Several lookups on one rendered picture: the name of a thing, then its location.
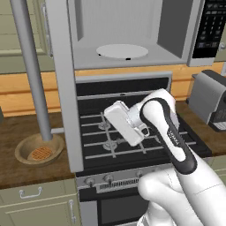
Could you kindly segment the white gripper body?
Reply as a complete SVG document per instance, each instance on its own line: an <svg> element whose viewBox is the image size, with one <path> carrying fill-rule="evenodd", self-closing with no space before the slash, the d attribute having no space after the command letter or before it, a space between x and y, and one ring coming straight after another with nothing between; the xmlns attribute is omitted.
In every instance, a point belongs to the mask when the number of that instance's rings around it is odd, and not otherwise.
<svg viewBox="0 0 226 226"><path fill-rule="evenodd" d="M104 116L132 147L145 138L142 132L145 124L139 117L140 109L140 103L128 108L124 102L116 101L104 110Z"/></svg>

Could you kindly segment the grey microwave door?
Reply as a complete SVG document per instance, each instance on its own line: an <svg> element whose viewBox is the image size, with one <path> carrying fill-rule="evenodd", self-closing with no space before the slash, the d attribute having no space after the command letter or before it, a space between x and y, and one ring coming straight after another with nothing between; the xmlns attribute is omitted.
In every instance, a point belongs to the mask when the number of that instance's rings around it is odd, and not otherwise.
<svg viewBox="0 0 226 226"><path fill-rule="evenodd" d="M68 0L45 0L70 170L84 170Z"/></svg>

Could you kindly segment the white microwave turntable plate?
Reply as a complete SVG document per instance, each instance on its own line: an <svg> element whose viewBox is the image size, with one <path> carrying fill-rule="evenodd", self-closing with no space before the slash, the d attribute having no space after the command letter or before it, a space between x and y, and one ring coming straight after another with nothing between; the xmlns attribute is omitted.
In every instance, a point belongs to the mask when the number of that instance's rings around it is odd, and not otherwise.
<svg viewBox="0 0 226 226"><path fill-rule="evenodd" d="M136 59L148 55L148 50L133 44L108 44L96 49L100 57L112 59Z"/></svg>

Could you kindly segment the black oven door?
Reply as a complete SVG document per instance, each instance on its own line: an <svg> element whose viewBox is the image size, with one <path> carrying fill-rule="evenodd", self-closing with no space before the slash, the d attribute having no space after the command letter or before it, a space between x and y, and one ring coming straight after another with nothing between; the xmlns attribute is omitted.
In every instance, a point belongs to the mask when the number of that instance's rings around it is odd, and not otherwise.
<svg viewBox="0 0 226 226"><path fill-rule="evenodd" d="M135 226L145 214L148 201L137 188L97 192L95 188L79 191L82 226Z"/></svg>

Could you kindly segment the brown round waffle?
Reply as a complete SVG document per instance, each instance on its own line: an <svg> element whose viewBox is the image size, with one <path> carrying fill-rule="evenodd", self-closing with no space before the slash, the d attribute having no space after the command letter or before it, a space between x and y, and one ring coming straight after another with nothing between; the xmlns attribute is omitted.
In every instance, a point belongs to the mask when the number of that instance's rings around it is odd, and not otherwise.
<svg viewBox="0 0 226 226"><path fill-rule="evenodd" d="M27 157L30 161L42 161L49 158L52 151L49 147L38 147Z"/></svg>

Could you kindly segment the tan bowl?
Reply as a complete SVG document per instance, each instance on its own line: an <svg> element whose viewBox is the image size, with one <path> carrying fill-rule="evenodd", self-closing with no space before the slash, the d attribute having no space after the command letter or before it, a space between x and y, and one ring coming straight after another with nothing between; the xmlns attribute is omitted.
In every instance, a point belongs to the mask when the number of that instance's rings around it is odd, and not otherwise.
<svg viewBox="0 0 226 226"><path fill-rule="evenodd" d="M52 151L52 155L42 161L30 161L27 157L38 147L49 147ZM52 136L52 140L43 141L40 133L35 135L31 135L22 141L19 142L15 149L15 157L16 159L30 167L43 167L51 164L54 160L56 160L59 155L62 153L64 149L64 140L54 134Z"/></svg>

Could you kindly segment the grey microwave oven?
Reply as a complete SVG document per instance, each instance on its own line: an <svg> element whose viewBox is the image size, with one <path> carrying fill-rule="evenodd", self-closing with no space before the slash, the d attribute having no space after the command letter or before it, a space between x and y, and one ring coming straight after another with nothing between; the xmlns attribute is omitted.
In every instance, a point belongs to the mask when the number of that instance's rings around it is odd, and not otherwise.
<svg viewBox="0 0 226 226"><path fill-rule="evenodd" d="M226 0L68 0L74 68L211 65L226 23ZM133 44L148 55L99 56L98 47Z"/></svg>

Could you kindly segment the beige base cupboard door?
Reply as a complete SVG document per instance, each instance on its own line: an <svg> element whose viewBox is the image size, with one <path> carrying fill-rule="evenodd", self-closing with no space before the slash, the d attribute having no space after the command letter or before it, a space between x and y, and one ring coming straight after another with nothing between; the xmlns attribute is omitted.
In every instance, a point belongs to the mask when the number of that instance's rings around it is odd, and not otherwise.
<svg viewBox="0 0 226 226"><path fill-rule="evenodd" d="M73 200L76 223L68 201ZM81 226L76 194L0 207L0 226Z"/></svg>

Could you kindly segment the black gas stove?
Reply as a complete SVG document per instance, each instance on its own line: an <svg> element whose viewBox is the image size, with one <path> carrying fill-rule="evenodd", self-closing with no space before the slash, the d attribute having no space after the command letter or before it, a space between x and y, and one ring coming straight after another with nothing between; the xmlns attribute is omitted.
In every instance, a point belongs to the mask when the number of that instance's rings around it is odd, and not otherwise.
<svg viewBox="0 0 226 226"><path fill-rule="evenodd" d="M137 188L136 171L147 173L172 166L153 131L136 147L130 146L104 117L103 111L116 101L131 107L156 89L171 88L171 72L144 72L118 75L79 76L76 78L79 126L84 170L76 174L80 190L113 192ZM111 184L104 176L111 174ZM93 187L85 179L95 180Z"/></svg>

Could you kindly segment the grey toaster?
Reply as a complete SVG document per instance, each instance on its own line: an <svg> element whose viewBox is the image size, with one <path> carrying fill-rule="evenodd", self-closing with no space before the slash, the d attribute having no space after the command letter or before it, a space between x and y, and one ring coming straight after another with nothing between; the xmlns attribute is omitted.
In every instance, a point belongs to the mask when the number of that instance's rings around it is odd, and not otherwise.
<svg viewBox="0 0 226 226"><path fill-rule="evenodd" d="M189 108L216 132L226 132L226 78L212 70L194 76Z"/></svg>

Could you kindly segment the beige drawer front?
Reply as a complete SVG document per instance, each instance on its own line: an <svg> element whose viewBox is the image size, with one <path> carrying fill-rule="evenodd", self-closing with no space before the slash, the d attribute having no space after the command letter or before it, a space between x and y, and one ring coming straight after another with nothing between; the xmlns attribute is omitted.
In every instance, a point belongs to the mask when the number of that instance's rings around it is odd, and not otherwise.
<svg viewBox="0 0 226 226"><path fill-rule="evenodd" d="M37 188L41 186L43 191L37 198L22 200L19 197L19 191L25 190L26 192L36 193ZM49 198L61 197L64 195L74 194L77 191L76 182L74 178L59 180L54 182L47 182L36 185L27 185L21 187L14 187L9 189L0 190L0 206L12 205L22 202L44 200Z"/></svg>

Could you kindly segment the beige base cupboard run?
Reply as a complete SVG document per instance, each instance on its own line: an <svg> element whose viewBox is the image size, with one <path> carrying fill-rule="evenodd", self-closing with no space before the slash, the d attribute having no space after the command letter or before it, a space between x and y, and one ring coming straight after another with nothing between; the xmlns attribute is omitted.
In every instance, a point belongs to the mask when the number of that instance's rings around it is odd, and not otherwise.
<svg viewBox="0 0 226 226"><path fill-rule="evenodd" d="M205 161L226 185L226 155L208 157Z"/></svg>

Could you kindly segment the beige wall cupboard door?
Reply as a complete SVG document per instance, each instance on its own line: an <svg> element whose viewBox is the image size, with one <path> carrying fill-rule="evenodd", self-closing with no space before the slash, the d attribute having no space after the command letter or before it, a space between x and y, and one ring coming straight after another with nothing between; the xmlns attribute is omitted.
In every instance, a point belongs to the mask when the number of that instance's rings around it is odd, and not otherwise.
<svg viewBox="0 0 226 226"><path fill-rule="evenodd" d="M26 0L38 55L47 55L46 33L41 3L44 0ZM12 15L10 0L0 0L0 56L21 56L19 38Z"/></svg>

